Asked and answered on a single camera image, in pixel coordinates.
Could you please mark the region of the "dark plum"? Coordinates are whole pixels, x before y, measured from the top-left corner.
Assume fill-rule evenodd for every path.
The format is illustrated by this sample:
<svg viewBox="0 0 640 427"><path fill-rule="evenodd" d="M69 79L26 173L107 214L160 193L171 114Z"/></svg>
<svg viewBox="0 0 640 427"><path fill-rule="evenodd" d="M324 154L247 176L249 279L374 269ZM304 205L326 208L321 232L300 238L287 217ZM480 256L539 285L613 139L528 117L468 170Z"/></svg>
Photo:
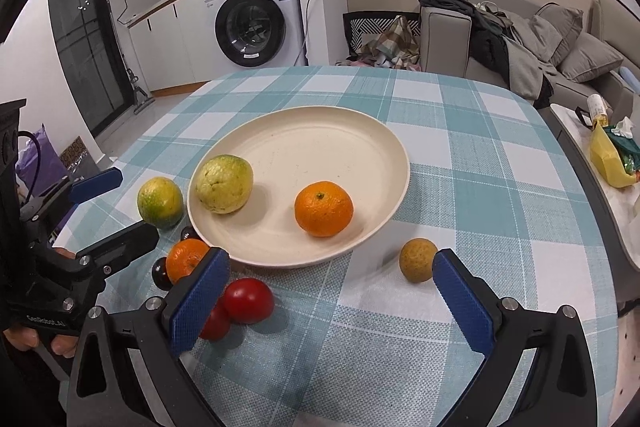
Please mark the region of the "dark plum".
<svg viewBox="0 0 640 427"><path fill-rule="evenodd" d="M170 278L168 277L167 267L166 267L166 257L158 258L152 266L151 274L152 280L155 286L161 291L170 291L173 283L171 283Z"/></svg>
<svg viewBox="0 0 640 427"><path fill-rule="evenodd" d="M199 238L200 236L198 235L198 233L196 233L196 231L192 227L185 227L180 232L180 239L182 241L185 241L186 239L199 239Z"/></svg>

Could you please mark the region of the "small orange mandarin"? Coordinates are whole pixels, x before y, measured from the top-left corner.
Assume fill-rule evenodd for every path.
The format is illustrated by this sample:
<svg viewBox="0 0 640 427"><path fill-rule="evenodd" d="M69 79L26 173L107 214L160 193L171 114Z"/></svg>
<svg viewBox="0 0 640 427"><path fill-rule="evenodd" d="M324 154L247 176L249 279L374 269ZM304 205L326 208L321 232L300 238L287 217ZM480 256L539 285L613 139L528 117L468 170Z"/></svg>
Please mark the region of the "small orange mandarin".
<svg viewBox="0 0 640 427"><path fill-rule="evenodd" d="M208 251L209 246L201 239L183 239L172 247L166 258L166 271L171 283L190 275Z"/></svg>

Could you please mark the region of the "red tomato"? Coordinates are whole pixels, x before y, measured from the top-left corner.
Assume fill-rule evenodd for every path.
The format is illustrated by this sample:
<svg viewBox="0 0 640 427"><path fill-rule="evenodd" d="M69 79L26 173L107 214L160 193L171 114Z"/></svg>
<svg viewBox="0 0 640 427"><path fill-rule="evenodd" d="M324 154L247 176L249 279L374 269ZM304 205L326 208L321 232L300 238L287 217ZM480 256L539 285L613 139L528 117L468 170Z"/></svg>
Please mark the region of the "red tomato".
<svg viewBox="0 0 640 427"><path fill-rule="evenodd" d="M200 337L208 341L218 341L228 334L231 327L229 313L221 301L216 303L200 332Z"/></svg>
<svg viewBox="0 0 640 427"><path fill-rule="evenodd" d="M270 317L274 298L263 281L247 277L227 286L222 294L222 305L234 323L250 325Z"/></svg>

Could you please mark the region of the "green-yellow citrus fruit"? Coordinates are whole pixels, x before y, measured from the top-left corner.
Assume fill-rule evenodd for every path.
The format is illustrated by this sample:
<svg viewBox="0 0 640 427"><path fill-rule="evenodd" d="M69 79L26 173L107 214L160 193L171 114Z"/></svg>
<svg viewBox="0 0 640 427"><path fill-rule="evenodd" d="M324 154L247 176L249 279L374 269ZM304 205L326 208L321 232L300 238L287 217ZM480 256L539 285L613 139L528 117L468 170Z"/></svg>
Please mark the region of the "green-yellow citrus fruit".
<svg viewBox="0 0 640 427"><path fill-rule="evenodd" d="M174 181L156 176L142 184L137 195L140 217L160 230L174 227L183 217L180 187Z"/></svg>

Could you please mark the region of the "brown longan fruit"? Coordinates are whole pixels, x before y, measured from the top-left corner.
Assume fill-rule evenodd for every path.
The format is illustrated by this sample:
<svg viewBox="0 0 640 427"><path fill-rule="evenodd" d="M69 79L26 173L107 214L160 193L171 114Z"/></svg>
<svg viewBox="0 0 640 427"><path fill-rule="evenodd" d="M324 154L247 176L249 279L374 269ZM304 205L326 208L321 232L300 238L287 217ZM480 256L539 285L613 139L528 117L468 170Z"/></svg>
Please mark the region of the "brown longan fruit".
<svg viewBox="0 0 640 427"><path fill-rule="evenodd" d="M407 281L419 284L433 276L433 262L438 249L429 239L410 239L399 254L399 269Z"/></svg>

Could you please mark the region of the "yellow-green guava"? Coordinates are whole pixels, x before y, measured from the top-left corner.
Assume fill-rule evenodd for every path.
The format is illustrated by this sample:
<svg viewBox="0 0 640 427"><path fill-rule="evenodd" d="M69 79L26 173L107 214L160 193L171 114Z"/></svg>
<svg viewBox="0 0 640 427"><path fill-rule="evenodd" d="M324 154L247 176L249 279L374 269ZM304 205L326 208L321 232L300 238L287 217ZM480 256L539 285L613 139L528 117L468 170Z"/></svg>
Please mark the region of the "yellow-green guava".
<svg viewBox="0 0 640 427"><path fill-rule="evenodd" d="M201 204L216 215L228 215L241 209L252 193L253 168L245 159L218 155L198 168L194 192Z"/></svg>

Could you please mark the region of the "large orange mandarin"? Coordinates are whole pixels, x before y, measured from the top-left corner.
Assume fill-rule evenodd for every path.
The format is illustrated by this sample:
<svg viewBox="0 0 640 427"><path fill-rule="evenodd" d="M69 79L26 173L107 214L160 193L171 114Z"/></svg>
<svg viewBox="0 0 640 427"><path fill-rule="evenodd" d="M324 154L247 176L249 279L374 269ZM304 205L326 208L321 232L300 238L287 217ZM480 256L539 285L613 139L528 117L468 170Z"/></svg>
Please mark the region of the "large orange mandarin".
<svg viewBox="0 0 640 427"><path fill-rule="evenodd" d="M348 193L331 181L309 184L294 202L294 218L299 228L314 237L332 237L346 229L355 207Z"/></svg>

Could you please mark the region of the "teal checked tablecloth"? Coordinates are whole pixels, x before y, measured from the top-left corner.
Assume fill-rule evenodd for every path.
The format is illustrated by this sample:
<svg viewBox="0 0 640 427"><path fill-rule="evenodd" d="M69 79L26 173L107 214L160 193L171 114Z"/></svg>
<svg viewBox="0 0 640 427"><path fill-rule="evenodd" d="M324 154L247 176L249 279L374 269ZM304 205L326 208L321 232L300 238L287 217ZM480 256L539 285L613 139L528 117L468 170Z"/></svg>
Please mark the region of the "teal checked tablecloth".
<svg viewBox="0 0 640 427"><path fill-rule="evenodd" d="M118 190L79 207L58 236L72 251L137 221L153 176L186 185L217 140L259 115L341 106L384 122L408 152L408 193L351 254L272 272L268 321L201 341L184 363L230 426L433 426L482 359L431 283L411 285L399 248L449 248L500 296L573 306L596 380L598 422L615 395L617 325L608 256L582 186L544 121L513 93L405 70L292 67L209 81L119 158Z"/></svg>

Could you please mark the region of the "black glass door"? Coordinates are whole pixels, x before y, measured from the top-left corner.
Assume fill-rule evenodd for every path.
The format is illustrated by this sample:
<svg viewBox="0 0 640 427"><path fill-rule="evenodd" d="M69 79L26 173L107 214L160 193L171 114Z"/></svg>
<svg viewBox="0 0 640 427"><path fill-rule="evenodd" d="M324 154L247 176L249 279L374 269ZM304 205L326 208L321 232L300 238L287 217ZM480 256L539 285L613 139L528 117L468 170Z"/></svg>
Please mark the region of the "black glass door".
<svg viewBox="0 0 640 427"><path fill-rule="evenodd" d="M52 34L72 97L93 136L134 105L107 0L48 0Z"/></svg>

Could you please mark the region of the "yellow plastic bag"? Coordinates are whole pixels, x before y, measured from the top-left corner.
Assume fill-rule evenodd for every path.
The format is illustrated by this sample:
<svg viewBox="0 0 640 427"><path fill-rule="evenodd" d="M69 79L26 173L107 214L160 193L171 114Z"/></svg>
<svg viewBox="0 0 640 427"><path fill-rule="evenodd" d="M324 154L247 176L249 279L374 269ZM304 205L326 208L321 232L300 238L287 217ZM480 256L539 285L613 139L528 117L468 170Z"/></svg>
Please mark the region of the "yellow plastic bag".
<svg viewBox="0 0 640 427"><path fill-rule="evenodd" d="M600 124L595 124L589 143L589 157L604 181L615 188L631 186L639 181L637 173L628 173L614 143Z"/></svg>

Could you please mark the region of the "white washing machine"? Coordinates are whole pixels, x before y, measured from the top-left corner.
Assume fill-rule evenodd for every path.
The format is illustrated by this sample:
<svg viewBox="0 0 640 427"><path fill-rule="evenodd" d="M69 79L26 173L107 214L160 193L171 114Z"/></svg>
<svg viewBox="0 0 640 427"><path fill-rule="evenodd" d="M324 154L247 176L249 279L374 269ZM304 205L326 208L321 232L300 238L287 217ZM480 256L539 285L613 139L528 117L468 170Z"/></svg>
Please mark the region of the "white washing machine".
<svg viewBox="0 0 640 427"><path fill-rule="evenodd" d="M204 4L219 75L306 64L299 0L204 0Z"/></svg>

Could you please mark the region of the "plaid cloth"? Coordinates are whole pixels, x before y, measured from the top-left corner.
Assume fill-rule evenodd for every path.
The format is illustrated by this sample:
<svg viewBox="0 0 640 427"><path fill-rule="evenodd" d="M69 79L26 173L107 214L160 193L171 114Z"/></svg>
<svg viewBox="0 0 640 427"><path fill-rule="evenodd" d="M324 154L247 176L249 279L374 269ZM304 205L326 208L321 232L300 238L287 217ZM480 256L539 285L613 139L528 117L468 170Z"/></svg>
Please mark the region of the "plaid cloth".
<svg viewBox="0 0 640 427"><path fill-rule="evenodd" d="M392 26L364 44L345 64L358 67L405 69L420 72L420 40L412 34L404 16L398 16Z"/></svg>

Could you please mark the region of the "grey sofa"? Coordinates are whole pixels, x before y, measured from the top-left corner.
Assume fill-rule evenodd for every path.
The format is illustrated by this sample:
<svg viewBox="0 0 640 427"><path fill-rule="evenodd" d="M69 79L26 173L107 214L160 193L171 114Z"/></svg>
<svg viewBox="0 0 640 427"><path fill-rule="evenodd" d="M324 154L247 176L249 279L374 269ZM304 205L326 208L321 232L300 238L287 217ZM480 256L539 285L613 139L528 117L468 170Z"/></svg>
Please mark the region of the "grey sofa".
<svg viewBox="0 0 640 427"><path fill-rule="evenodd" d="M626 72L639 62L623 46L639 24L611 0L589 11L528 0L418 0L420 65L434 72L508 89L537 108L583 106L604 98L617 117L639 95Z"/></svg>

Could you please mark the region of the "grey cushion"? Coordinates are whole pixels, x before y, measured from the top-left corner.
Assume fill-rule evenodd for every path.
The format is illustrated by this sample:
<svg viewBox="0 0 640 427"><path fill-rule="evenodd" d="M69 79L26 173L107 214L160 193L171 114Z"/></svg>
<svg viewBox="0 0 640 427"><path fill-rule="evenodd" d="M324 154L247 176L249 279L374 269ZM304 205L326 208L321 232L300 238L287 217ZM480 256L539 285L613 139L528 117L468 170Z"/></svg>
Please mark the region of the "grey cushion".
<svg viewBox="0 0 640 427"><path fill-rule="evenodd" d="M582 32L570 53L559 64L568 80L584 83L595 80L623 64L623 55L588 32Z"/></svg>
<svg viewBox="0 0 640 427"><path fill-rule="evenodd" d="M536 12L535 22L541 23L547 62L559 66L566 59L582 33L583 19L581 9L557 3L547 3Z"/></svg>

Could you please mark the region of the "black patterned laundry basket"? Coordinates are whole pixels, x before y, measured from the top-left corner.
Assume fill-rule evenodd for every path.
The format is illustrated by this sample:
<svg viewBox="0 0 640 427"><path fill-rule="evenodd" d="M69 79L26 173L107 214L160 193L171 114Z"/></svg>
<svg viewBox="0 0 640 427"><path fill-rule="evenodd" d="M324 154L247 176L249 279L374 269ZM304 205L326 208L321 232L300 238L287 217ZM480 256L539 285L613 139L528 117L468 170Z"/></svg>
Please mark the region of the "black patterned laundry basket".
<svg viewBox="0 0 640 427"><path fill-rule="evenodd" d="M352 11L343 14L343 27L349 54L356 52L367 42L381 35L392 26L398 16L404 16L416 40L420 40L421 17L417 12Z"/></svg>

